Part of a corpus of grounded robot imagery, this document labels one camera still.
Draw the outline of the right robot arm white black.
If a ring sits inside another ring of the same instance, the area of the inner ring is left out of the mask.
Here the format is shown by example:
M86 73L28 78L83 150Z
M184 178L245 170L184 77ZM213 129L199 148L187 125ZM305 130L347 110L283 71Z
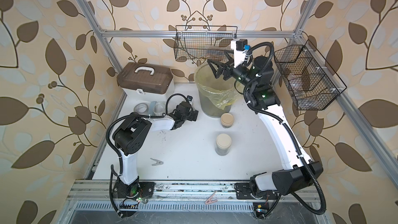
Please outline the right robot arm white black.
M274 45L262 42L250 46L245 39L234 39L231 48L224 50L227 62L209 59L215 78L235 79L243 85L241 94L250 110L262 120L277 148L283 168L272 173L254 175L249 181L249 191L254 199L262 199L270 191L277 193L274 204L257 213L266 218L276 207L282 196L292 195L307 210L316 215L326 212L326 199L317 178L323 172L320 162L313 161L306 153L293 133L279 98L271 88L274 75L272 58ZM320 200L320 207L315 209L307 204L297 191L308 186L315 186Z

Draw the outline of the clear jar with tea leaves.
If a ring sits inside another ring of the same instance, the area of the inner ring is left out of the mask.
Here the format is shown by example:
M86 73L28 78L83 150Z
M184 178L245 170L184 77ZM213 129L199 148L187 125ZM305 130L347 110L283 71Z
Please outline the clear jar with tea leaves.
M153 107L153 113L156 116L162 116L166 112L166 103L165 102L156 102Z

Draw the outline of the jar with beige lid front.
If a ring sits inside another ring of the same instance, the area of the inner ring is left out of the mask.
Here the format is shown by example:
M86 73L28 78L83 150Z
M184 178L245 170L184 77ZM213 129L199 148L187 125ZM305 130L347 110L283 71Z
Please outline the jar with beige lid front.
M220 156L225 156L229 153L232 145L232 139L229 135L222 133L216 138L215 151Z

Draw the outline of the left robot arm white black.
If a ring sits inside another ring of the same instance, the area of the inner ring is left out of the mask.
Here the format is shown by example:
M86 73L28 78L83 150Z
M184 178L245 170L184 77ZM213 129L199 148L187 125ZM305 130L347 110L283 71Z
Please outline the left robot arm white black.
M106 131L106 142L116 152L119 171L111 165L109 195L111 199L143 201L153 195L155 183L140 182L137 171L138 151L150 131L171 131L186 121L196 121L199 111L192 105L193 97L172 94L160 116L132 112L114 121Z

